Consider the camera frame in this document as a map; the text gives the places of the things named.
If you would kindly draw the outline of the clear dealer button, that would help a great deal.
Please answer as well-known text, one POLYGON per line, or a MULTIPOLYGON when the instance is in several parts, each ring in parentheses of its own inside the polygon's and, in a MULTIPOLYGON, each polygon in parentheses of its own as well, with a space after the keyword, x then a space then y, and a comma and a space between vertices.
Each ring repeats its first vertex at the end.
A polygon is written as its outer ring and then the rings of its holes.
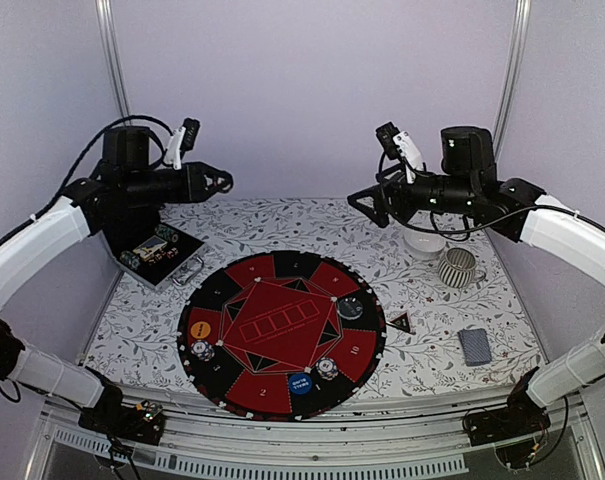
POLYGON ((355 321, 359 319, 364 307, 362 302, 356 297, 345 297, 339 299, 336 305, 338 316, 344 320, 355 321))

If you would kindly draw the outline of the orange big blind button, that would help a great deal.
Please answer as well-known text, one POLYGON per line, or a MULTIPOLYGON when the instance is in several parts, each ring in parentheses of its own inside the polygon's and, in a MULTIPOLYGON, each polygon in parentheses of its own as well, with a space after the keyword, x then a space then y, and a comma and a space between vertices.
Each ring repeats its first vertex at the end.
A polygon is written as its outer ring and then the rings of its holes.
POLYGON ((205 339, 211 334, 211 325, 206 321, 197 321, 190 326, 189 333, 196 340, 205 339))

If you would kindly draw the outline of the blue white chip stack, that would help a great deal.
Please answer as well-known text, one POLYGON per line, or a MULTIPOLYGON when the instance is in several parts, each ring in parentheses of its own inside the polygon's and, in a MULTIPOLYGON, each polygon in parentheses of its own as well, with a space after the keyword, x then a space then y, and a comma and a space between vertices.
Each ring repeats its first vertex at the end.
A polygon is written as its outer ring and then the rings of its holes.
POLYGON ((208 362, 215 356, 212 344, 206 340, 196 340, 191 345, 191 353, 200 361, 208 362))
POLYGON ((320 358, 315 365, 318 376, 321 379, 331 381, 339 375, 337 362, 330 357, 320 358))

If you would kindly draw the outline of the blue card deck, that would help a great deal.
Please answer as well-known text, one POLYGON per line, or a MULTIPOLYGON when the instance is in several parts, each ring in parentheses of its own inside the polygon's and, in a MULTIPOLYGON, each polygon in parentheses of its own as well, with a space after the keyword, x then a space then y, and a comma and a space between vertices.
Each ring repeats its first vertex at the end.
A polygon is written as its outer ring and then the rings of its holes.
POLYGON ((464 329, 458 332, 464 361, 468 367, 479 367, 492 362, 492 353, 485 329, 464 329))

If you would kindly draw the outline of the blue small blind button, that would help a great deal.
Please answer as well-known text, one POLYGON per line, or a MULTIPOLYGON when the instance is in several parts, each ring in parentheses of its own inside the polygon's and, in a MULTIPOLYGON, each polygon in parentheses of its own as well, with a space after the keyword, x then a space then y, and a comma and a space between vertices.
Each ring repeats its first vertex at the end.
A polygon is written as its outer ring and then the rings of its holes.
POLYGON ((313 387, 313 380, 307 373, 295 373, 289 377, 288 387, 293 395, 306 395, 313 387))

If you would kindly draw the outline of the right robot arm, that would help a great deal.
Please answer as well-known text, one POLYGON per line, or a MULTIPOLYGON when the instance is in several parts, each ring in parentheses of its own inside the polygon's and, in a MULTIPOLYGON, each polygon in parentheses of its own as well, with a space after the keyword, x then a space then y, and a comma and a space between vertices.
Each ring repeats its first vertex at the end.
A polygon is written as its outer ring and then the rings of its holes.
POLYGON ((592 333, 575 334, 576 345, 524 375, 499 415, 499 427, 519 436, 534 424, 538 411, 561 397, 605 378, 605 227, 564 205, 542 187, 520 178, 498 177, 492 134, 474 126, 453 126, 440 133, 440 172, 426 167, 409 134, 392 123, 376 130, 382 154, 373 186, 349 196, 351 206, 373 223, 391 220, 413 230, 418 212, 456 214, 470 220, 460 234, 490 229, 524 244, 550 272, 552 299, 571 301, 580 313, 598 313, 588 321, 592 333))

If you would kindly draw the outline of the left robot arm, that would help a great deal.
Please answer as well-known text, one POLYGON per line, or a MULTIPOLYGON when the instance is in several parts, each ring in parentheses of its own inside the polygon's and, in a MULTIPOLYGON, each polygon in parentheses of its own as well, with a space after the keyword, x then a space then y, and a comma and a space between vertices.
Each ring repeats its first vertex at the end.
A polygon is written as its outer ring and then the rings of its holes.
POLYGON ((184 156, 200 129, 188 118, 150 157, 148 127, 118 123, 97 138, 102 157, 92 174, 65 182, 53 200, 0 241, 0 382, 58 397, 78 409, 81 427, 109 437, 155 444, 165 426, 159 403, 123 401, 104 374, 77 366, 17 338, 1 312, 12 297, 59 255, 101 235, 116 264, 145 287, 184 285, 202 268, 203 243, 165 223, 169 204, 201 203, 232 188, 230 173, 184 156))

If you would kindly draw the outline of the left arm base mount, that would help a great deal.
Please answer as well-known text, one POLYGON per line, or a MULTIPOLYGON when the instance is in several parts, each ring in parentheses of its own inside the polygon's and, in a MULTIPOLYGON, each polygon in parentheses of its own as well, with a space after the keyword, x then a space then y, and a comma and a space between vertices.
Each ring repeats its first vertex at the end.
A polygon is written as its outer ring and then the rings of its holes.
POLYGON ((126 406, 120 397, 101 398, 94 407, 82 408, 78 425, 107 438, 158 446, 166 417, 159 404, 148 400, 126 406))

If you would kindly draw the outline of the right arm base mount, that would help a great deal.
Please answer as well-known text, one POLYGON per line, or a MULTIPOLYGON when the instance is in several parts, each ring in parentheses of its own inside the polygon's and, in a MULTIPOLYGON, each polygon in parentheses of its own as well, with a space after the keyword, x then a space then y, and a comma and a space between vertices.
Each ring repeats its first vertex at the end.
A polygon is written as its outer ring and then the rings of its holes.
POLYGON ((508 400, 504 407, 473 410, 462 419, 462 428, 472 446, 542 432, 550 425, 546 409, 529 400, 508 400))

